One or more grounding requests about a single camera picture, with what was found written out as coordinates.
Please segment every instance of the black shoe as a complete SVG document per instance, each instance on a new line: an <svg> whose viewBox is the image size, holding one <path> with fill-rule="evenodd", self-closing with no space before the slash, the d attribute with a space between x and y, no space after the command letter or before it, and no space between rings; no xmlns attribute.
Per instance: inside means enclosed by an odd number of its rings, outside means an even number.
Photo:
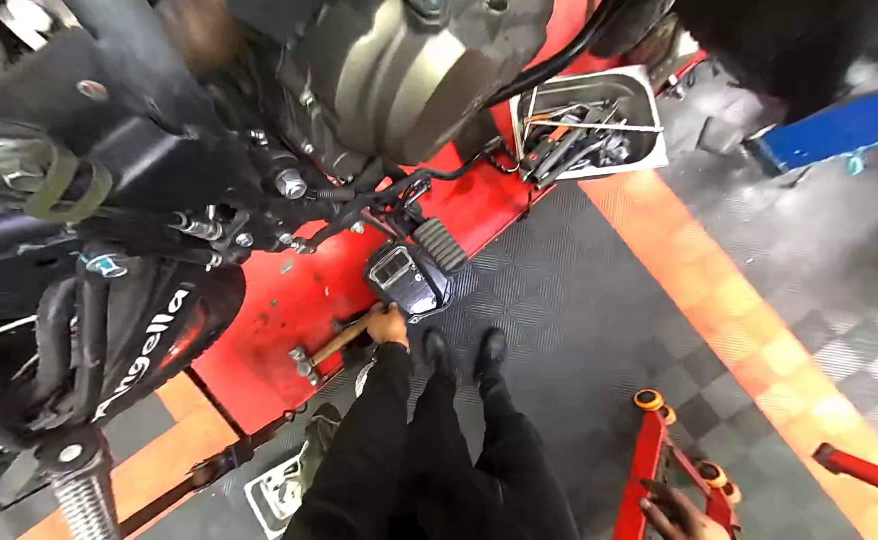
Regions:
<svg viewBox="0 0 878 540"><path fill-rule="evenodd" d="M435 373L448 377L452 381L459 378L456 366L453 364L452 355L449 354L449 345L439 328L431 327L425 331L422 337L422 353L425 361L432 366Z"/></svg>
<svg viewBox="0 0 878 540"><path fill-rule="evenodd" d="M498 375L503 369L505 357L509 353L509 342L505 338L505 332L494 327L486 332L479 346L479 360L475 362L472 378L476 383L488 375Z"/></svg>

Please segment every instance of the engine cover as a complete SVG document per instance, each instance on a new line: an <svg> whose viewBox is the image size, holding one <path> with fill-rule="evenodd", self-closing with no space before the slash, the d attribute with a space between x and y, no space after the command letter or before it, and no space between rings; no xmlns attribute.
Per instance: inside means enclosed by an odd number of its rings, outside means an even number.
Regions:
<svg viewBox="0 0 878 540"><path fill-rule="evenodd" d="M298 119L287 135L335 176L364 159L334 142L418 165L533 59L552 14L553 0L328 2L276 70Z"/></svg>

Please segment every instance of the leg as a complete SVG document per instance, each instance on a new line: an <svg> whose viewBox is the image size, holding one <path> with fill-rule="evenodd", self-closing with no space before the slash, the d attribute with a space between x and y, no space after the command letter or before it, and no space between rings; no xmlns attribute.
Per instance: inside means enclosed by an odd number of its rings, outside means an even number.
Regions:
<svg viewBox="0 0 878 540"><path fill-rule="evenodd" d="M413 476L433 469L472 469L469 447L453 408L457 372L451 365L449 349L437 330L428 331L424 341L426 360L433 364L435 372L425 385L409 424L404 468Z"/></svg>
<svg viewBox="0 0 878 540"><path fill-rule="evenodd" d="M409 424L391 532L394 537L466 540L463 534L495 515L490 509L499 502L490 478L473 468L453 408L457 370L437 331L430 330L425 336L425 356L435 373Z"/></svg>
<svg viewBox="0 0 878 540"><path fill-rule="evenodd" d="M486 419L486 436L476 469L496 478L505 507L535 538L578 538L566 492L543 452L543 441L516 410L503 378L505 334L493 329L483 340L475 374Z"/></svg>

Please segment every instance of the metal tray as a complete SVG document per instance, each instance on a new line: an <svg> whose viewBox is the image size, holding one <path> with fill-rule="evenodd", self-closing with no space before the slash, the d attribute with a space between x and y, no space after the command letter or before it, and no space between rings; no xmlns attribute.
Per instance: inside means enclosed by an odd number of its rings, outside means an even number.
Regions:
<svg viewBox="0 0 878 540"><path fill-rule="evenodd" d="M518 158L521 160L525 157L524 147L528 134L525 118L556 111L573 103L597 103L607 99L618 101L619 111L630 125L656 128L662 126L659 110L656 108L655 92L644 66L630 65L586 75L556 77L509 102ZM625 131L625 134L630 147L638 149L638 152L633 153L624 164L569 171L559 176L558 180L589 180L670 164L666 153L666 138L661 132Z"/></svg>

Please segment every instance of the hammer head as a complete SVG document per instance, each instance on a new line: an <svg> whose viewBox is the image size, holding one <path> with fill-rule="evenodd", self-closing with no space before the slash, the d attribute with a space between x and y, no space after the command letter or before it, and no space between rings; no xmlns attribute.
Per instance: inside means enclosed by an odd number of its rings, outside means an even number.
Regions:
<svg viewBox="0 0 878 540"><path fill-rule="evenodd" d="M296 362L296 373L299 377L309 379L313 387L318 387L320 382L319 374L313 366L313 359L306 353L306 348L300 345L293 350L289 350L289 358Z"/></svg>

